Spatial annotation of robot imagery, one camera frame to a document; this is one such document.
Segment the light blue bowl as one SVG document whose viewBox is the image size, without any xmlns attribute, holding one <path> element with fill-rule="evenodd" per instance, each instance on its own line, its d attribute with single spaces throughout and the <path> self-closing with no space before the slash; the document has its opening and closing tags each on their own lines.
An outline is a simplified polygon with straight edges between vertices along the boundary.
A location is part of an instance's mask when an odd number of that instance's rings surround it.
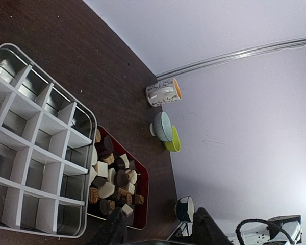
<svg viewBox="0 0 306 245">
<path fill-rule="evenodd" d="M 153 137 L 157 137 L 162 142 L 172 141 L 172 123 L 165 111 L 161 111 L 155 116 L 149 125 L 149 131 Z"/>
</svg>

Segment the red chocolate tray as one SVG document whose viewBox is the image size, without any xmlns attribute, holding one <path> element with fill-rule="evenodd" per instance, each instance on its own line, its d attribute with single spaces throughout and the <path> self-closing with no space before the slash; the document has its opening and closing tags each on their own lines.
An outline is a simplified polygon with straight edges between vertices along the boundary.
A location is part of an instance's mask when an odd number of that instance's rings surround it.
<svg viewBox="0 0 306 245">
<path fill-rule="evenodd" d="M 97 127 L 90 168 L 87 214 L 106 219 L 117 207 L 128 209 L 127 225 L 142 230 L 147 223 L 149 174 L 105 128 Z"/>
</svg>

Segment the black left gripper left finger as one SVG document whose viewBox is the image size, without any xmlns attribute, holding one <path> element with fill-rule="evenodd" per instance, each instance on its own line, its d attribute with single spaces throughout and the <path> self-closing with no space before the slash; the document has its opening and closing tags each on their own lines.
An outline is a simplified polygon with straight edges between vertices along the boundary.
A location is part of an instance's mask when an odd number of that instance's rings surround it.
<svg viewBox="0 0 306 245">
<path fill-rule="evenodd" d="M 127 239 L 126 215 L 120 207 L 117 207 L 100 226 L 90 240 L 90 244 L 126 244 Z"/>
</svg>

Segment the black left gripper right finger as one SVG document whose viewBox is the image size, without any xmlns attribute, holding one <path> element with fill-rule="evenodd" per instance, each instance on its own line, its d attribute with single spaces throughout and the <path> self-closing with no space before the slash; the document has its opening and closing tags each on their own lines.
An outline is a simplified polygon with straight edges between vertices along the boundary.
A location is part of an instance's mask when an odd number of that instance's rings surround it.
<svg viewBox="0 0 306 245">
<path fill-rule="evenodd" d="M 193 215 L 191 238 L 193 244 L 232 244 L 203 207 L 199 207 Z"/>
</svg>

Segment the right aluminium frame post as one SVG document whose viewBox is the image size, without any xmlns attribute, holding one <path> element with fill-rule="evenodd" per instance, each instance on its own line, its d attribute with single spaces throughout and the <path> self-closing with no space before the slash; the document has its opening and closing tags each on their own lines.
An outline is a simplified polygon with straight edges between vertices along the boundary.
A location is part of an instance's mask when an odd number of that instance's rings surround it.
<svg viewBox="0 0 306 245">
<path fill-rule="evenodd" d="M 188 74 L 200 69 L 221 65 L 231 61 L 265 55 L 268 53 L 279 52 L 286 49 L 295 49 L 306 46 L 306 38 L 299 38 L 293 40 L 280 41 L 260 46 L 250 47 L 244 50 L 235 51 L 204 60 L 196 61 L 178 68 L 174 68 L 156 75 L 158 81 L 169 79 L 172 77 Z"/>
</svg>

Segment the white mug yellow inside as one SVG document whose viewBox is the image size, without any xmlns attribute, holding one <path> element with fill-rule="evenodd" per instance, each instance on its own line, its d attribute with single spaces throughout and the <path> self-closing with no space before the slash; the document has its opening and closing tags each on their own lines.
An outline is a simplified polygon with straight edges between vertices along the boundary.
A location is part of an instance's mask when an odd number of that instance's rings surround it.
<svg viewBox="0 0 306 245">
<path fill-rule="evenodd" d="M 152 107 L 170 104 L 182 99 L 180 86 L 176 78 L 161 80 L 146 87 L 145 95 Z"/>
</svg>

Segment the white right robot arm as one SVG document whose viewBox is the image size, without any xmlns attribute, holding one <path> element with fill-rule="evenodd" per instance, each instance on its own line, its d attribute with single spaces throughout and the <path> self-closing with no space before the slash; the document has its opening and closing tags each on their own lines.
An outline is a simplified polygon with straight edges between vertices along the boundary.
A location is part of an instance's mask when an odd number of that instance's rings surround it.
<svg viewBox="0 0 306 245">
<path fill-rule="evenodd" d="M 247 219 L 237 225 L 234 233 L 226 236 L 231 244 L 301 244 L 301 216 Z"/>
</svg>

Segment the dark bowl white inside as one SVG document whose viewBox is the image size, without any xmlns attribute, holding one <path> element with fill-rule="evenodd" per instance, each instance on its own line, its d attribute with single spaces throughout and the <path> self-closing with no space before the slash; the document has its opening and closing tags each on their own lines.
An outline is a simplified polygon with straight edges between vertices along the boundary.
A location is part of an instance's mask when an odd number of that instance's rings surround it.
<svg viewBox="0 0 306 245">
<path fill-rule="evenodd" d="M 174 208 L 175 215 L 180 222 L 192 223 L 195 213 L 194 202 L 191 196 L 180 198 Z"/>
</svg>

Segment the white divided tin box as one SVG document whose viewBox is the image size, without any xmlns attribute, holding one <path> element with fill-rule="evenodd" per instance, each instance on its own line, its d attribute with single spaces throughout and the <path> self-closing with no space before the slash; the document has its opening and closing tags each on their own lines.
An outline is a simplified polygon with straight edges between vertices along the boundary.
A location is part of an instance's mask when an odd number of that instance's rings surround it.
<svg viewBox="0 0 306 245">
<path fill-rule="evenodd" d="M 20 48 L 0 45 L 0 229 L 78 238 L 96 118 Z"/>
</svg>

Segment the lime green bowl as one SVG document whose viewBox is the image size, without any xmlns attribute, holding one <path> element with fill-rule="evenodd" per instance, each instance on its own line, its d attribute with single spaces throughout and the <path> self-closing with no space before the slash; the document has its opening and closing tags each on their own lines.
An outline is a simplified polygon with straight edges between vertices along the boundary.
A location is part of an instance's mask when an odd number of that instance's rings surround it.
<svg viewBox="0 0 306 245">
<path fill-rule="evenodd" d="M 170 152 L 180 152 L 181 150 L 181 141 L 176 127 L 172 126 L 173 138 L 171 142 L 164 142 L 163 145 L 165 149 Z"/>
</svg>

